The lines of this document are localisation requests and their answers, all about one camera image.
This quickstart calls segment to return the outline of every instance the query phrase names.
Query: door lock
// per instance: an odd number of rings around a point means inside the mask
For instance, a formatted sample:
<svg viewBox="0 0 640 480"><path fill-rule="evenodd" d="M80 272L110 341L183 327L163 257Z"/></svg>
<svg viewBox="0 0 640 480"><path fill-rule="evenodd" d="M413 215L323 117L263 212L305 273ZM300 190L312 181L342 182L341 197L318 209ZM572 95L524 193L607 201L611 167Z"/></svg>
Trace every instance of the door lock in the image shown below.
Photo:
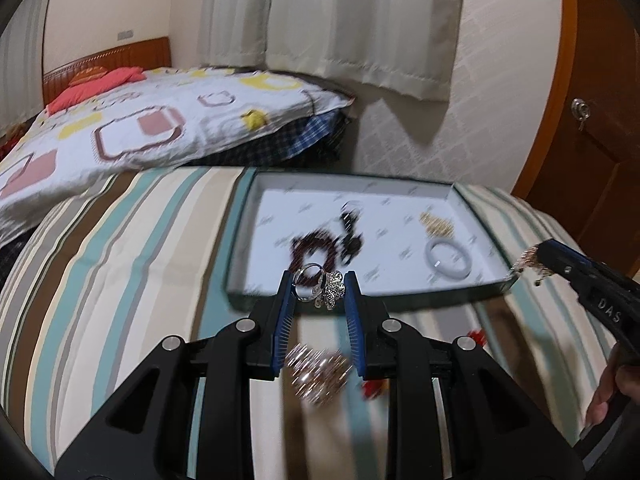
<svg viewBox="0 0 640 480"><path fill-rule="evenodd" d="M571 102L571 114L576 120L580 121L580 128L578 128L578 131L583 131L584 123L589 117L591 117L591 109L589 108L589 105L584 102L583 99L574 99Z"/></svg>

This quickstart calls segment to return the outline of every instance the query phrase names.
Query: curtain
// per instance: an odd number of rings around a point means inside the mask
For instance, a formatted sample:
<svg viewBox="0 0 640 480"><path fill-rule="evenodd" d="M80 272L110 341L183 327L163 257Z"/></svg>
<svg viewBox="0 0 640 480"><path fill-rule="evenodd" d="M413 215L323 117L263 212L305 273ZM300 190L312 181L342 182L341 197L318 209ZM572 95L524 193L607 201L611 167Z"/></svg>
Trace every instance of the curtain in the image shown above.
<svg viewBox="0 0 640 480"><path fill-rule="evenodd" d="M42 43L49 0L22 0L0 36L0 134L40 113Z"/></svg>
<svg viewBox="0 0 640 480"><path fill-rule="evenodd" d="M217 47L203 44L202 61L265 62L445 102L461 12L462 0L206 0Z"/></svg>
<svg viewBox="0 0 640 480"><path fill-rule="evenodd" d="M203 0L198 56L211 66L264 63L270 0Z"/></svg>

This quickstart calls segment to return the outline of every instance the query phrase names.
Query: jewelry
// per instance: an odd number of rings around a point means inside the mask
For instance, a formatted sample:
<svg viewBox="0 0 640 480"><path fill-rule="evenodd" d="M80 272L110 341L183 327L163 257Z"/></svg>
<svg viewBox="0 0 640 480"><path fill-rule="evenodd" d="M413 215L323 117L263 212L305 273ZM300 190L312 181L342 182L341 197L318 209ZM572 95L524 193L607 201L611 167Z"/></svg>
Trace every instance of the jewelry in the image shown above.
<svg viewBox="0 0 640 480"><path fill-rule="evenodd" d="M285 358L291 369L296 397L321 406L332 400L347 383L351 364L340 352L315 351L297 344Z"/></svg>
<svg viewBox="0 0 640 480"><path fill-rule="evenodd" d="M363 243L362 235L354 236L356 222L360 217L360 210L358 208L348 210L347 206L349 204L350 202L347 202L343 205L340 213L342 226L347 231L347 234L342 238L342 251L340 252L340 259L343 265L349 265L351 260L360 254Z"/></svg>
<svg viewBox="0 0 640 480"><path fill-rule="evenodd" d="M455 269L453 267L447 267L443 262L433 254L434 248L439 245L445 245L453 248L459 254L463 260L465 267L463 269ZM469 252L460 245L457 241L449 238L431 238L427 242L426 248L427 263L435 272L451 278L452 280L464 280L469 274L471 274L471 256Z"/></svg>
<svg viewBox="0 0 640 480"><path fill-rule="evenodd" d="M536 246L526 249L511 266L511 269L509 270L509 276L519 276L524 272L525 268L531 267L538 272L538 278L534 282L535 286L540 286L542 284L542 280L544 280L546 277L553 276L555 272L542 265L538 261L537 254L538 248Z"/></svg>
<svg viewBox="0 0 640 480"><path fill-rule="evenodd" d="M318 229L310 232L303 238L293 238L291 241L291 265L290 272L297 272L302 267L305 256L314 254L317 250L326 251L326 260L323 267L326 272L335 270L335 258L338 255L338 249L335 247L337 238L327 230ZM304 272L300 275L298 284L302 286L314 286L320 279L320 272L315 276L307 276Z"/></svg>
<svg viewBox="0 0 640 480"><path fill-rule="evenodd" d="M319 276L319 279L318 279L318 282L315 285L313 285L311 289L311 296L309 296L308 298L303 298L298 294L298 286L301 285L302 277L305 275L305 271L307 269L310 269L311 267L318 267L320 269L320 272L318 272L317 274L317 276ZM313 300L316 300L317 302L318 298L324 291L325 285L326 285L326 271L324 270L322 265L306 264L304 267L299 268L293 274L293 293L296 295L296 298L298 298L303 303L309 303Z"/></svg>
<svg viewBox="0 0 640 480"><path fill-rule="evenodd" d="M420 223L427 229L429 236L453 238L453 222L431 213L420 213Z"/></svg>
<svg viewBox="0 0 640 480"><path fill-rule="evenodd" d="M344 297L344 282L342 281L342 273L339 270L329 272L326 276L324 290L322 294L316 298L316 308L326 307L327 310L333 310L335 303Z"/></svg>

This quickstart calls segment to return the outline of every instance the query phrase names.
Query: red pillow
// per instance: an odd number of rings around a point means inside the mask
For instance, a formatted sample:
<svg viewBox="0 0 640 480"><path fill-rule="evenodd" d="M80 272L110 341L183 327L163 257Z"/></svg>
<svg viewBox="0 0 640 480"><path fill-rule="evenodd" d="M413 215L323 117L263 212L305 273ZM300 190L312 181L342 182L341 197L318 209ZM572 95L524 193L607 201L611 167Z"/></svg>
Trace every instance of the red pillow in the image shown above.
<svg viewBox="0 0 640 480"><path fill-rule="evenodd" d="M86 101L91 97L124 85L124 83L144 81L146 76L142 72L143 69L139 66L123 66L116 70L111 70L111 72L100 79L71 86L47 105L47 113L49 116L52 116L61 110L66 110L67 108L80 104L82 101Z"/></svg>
<svg viewBox="0 0 640 480"><path fill-rule="evenodd" d="M74 76L74 78L69 81L69 86L76 86L82 83L93 81L94 79L100 79L107 72L108 70L103 66L92 66L90 68L85 68L84 70L78 72Z"/></svg>

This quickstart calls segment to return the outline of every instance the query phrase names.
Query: silver ring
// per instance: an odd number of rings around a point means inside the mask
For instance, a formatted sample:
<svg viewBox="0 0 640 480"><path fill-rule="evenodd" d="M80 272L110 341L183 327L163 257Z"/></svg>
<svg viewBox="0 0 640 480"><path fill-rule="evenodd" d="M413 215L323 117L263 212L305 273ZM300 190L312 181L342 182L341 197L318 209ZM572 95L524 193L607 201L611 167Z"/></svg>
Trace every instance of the silver ring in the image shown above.
<svg viewBox="0 0 640 480"><path fill-rule="evenodd" d="M446 245L455 249L462 257L465 263L465 268L453 269L452 267L444 266L442 261L433 254L434 248L439 245ZM431 269L443 276L446 276L447 278L451 278L452 280L464 280L469 274L471 274L471 255L462 245L451 238L430 238L427 242L426 256L427 263Z"/></svg>
<svg viewBox="0 0 640 480"><path fill-rule="evenodd" d="M311 289L311 296L309 296L308 298L302 298L298 294L298 288L297 288L298 283L300 282L300 278L302 278L302 275L312 267L317 267L318 269L320 269L320 281L318 282L317 285L315 285ZM298 298L303 303L309 303L315 300L316 298L319 298L322 292L324 291L325 286L326 286L326 271L324 270L324 267L320 264L306 264L305 266L299 268L293 275L293 293L296 295L296 298Z"/></svg>

